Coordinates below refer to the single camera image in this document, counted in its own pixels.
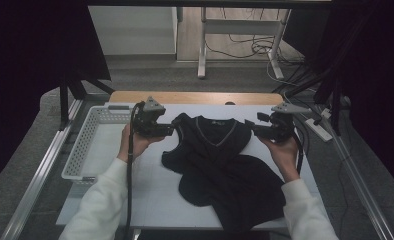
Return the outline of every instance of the hand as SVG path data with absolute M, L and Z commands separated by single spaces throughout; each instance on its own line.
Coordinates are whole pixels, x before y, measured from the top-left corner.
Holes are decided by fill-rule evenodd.
M 122 140 L 120 142 L 120 149 L 117 158 L 124 162 L 128 162 L 128 149 L 129 149 L 129 134 L 131 133 L 131 127 L 126 124 L 122 130 Z M 150 144 L 162 141 L 164 137 L 146 138 L 139 134 L 134 134 L 134 156 L 133 159 L 140 156 Z
M 296 168 L 298 148 L 294 138 L 291 137 L 281 143 L 274 143 L 269 139 L 258 138 L 269 148 L 272 159 L 284 177 L 285 182 L 290 182 L 300 178 Z

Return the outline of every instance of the person's arm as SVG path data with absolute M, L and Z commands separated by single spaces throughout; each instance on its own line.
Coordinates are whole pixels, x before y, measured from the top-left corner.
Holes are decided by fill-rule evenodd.
M 109 168 L 97 177 L 81 200 L 78 212 L 66 225 L 59 239 L 114 239 L 123 202 L 127 197 L 126 168 L 129 125 L 122 131 L 119 153 Z M 134 134 L 134 159 L 163 138 L 144 138 Z
M 294 240 L 338 239 L 324 211 L 321 201 L 313 197 L 296 169 L 297 145 L 293 138 L 273 143 L 259 138 L 270 150 L 285 184 L 281 187 L 285 196 L 284 217 L 291 238 Z

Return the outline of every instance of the black curtain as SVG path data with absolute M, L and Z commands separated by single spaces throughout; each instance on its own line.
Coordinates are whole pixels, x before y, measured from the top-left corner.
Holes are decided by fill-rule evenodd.
M 42 94 L 78 73 L 110 79 L 85 1 L 0 0 L 0 172 Z
M 394 177 L 394 0 L 380 0 L 340 71 L 351 120 Z

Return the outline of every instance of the sleeve cuff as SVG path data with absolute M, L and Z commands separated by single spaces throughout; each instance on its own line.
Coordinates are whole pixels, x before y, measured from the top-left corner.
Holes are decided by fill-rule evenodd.
M 303 179 L 288 182 L 281 187 L 287 203 L 312 198 Z
M 115 158 L 102 175 L 120 185 L 126 186 L 126 169 L 127 163 Z

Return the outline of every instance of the v-neck collar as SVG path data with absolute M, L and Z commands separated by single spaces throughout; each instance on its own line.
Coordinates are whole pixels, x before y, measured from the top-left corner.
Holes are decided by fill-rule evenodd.
M 225 135 L 225 137 L 224 137 L 219 143 L 216 144 L 216 143 L 211 142 L 211 141 L 204 135 L 203 131 L 202 131 L 201 128 L 200 128 L 200 124 L 199 124 L 199 121 L 198 121 L 199 118 L 207 119 L 207 118 L 204 118 L 203 116 L 198 116 L 198 117 L 196 117 L 196 126 L 197 126 L 198 131 L 200 132 L 201 136 L 202 136 L 208 143 L 210 143 L 211 145 L 216 146 L 216 147 L 219 147 L 220 145 L 222 145 L 222 144 L 228 139 L 228 137 L 232 134 L 232 132 L 234 131 L 235 127 L 237 126 L 237 121 L 236 121 L 235 119 L 233 119 L 233 118 L 227 119 L 227 120 L 223 120 L 223 121 L 231 121 L 231 120 L 233 120 L 233 121 L 234 121 L 234 124 L 232 125 L 231 129 L 229 130 L 229 132 Z

